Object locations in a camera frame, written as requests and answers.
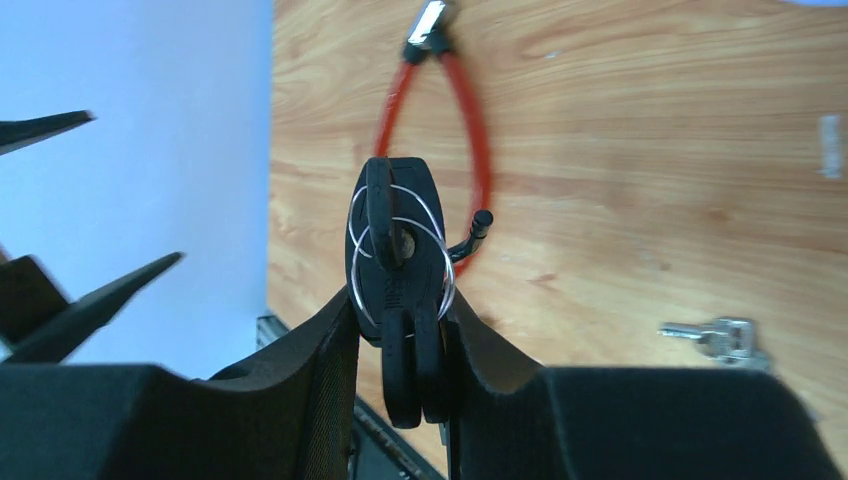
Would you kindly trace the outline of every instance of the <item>white wall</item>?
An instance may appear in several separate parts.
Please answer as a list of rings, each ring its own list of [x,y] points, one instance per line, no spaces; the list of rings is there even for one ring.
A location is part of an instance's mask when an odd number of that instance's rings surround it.
[[[72,298],[187,257],[74,355],[208,376],[265,310],[271,2],[4,0],[0,119],[97,120],[0,157],[0,244]]]

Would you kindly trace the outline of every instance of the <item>key blade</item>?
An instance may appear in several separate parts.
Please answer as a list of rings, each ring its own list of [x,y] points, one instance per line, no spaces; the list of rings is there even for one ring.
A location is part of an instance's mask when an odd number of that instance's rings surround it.
[[[704,337],[706,330],[698,325],[687,325],[685,323],[666,322],[660,325],[657,333],[664,337],[685,338],[687,340],[700,340]]]

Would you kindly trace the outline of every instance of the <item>silver key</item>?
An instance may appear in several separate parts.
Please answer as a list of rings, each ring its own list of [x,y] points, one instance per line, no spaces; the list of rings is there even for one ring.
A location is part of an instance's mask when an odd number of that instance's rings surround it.
[[[723,332],[713,346],[719,358],[748,359],[756,350],[754,323],[745,318],[721,317],[713,320],[716,329]]]
[[[712,323],[703,325],[690,325],[687,323],[671,323],[666,322],[660,325],[657,332],[665,337],[685,338],[687,340],[695,340],[702,342],[707,335],[720,333],[716,330]]]

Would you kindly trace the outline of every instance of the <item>wooden wall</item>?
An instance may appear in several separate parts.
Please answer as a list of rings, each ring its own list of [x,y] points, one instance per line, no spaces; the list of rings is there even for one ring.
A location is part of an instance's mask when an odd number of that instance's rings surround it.
[[[344,283],[344,222],[415,0],[277,0],[268,266],[289,325]],[[848,190],[819,121],[848,113],[848,10],[772,0],[463,1],[495,225],[460,289],[563,365],[707,365],[664,321],[746,316],[848,465]],[[427,160],[449,243],[468,148],[428,62],[392,153]],[[383,411],[363,342],[359,393]],[[444,469],[435,427],[404,432]]]

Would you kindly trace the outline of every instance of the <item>wood grain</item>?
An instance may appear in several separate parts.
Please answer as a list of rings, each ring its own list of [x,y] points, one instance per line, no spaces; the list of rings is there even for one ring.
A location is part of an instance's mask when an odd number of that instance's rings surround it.
[[[356,176],[419,2],[277,0],[270,306],[297,325],[344,282]],[[848,466],[848,191],[817,172],[848,111],[848,11],[765,0],[463,1],[453,25],[492,138],[495,225],[460,288],[538,360],[706,365],[663,321],[756,319]],[[449,243],[468,147],[423,66],[396,156],[428,161]],[[359,393],[383,411],[363,345]],[[444,470],[438,431],[403,432]]]

